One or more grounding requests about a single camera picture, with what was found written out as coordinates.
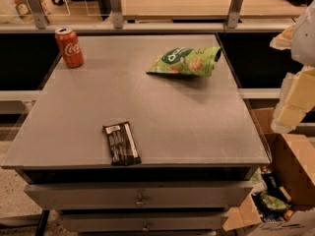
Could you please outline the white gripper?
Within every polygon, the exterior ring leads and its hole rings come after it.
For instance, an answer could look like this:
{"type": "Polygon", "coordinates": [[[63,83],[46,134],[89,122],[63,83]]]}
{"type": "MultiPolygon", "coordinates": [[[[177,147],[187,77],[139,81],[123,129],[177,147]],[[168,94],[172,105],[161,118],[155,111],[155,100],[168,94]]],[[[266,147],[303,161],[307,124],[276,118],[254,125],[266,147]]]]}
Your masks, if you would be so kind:
{"type": "Polygon", "coordinates": [[[315,66],[315,0],[295,25],[271,40],[270,46],[277,50],[291,49],[292,59],[305,65],[297,74],[286,74],[273,115],[272,130],[286,134],[315,107],[315,68],[311,67],[315,66]]]}

